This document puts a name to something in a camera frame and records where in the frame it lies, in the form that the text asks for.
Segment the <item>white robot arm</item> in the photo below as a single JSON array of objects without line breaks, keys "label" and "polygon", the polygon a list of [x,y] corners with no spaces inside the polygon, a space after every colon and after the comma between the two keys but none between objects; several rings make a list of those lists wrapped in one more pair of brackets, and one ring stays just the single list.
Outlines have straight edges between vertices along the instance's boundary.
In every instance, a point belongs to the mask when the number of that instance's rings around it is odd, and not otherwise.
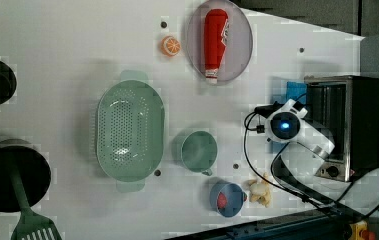
[{"label": "white robot arm", "polygon": [[[298,101],[289,99],[285,104],[275,102],[273,105],[257,107],[256,112],[265,118],[261,131],[266,134],[268,140],[284,144],[282,150],[291,143],[295,143],[304,147],[316,160],[324,161],[335,147],[331,133],[324,135],[305,121],[304,117],[308,111]],[[271,164],[273,177],[285,191],[312,205],[319,202],[318,209],[324,210],[324,213],[332,212],[352,221],[362,216],[361,213],[343,205],[338,200],[332,200],[300,182],[295,175],[297,169],[297,165],[290,168],[289,163],[284,162],[280,153]]]}]

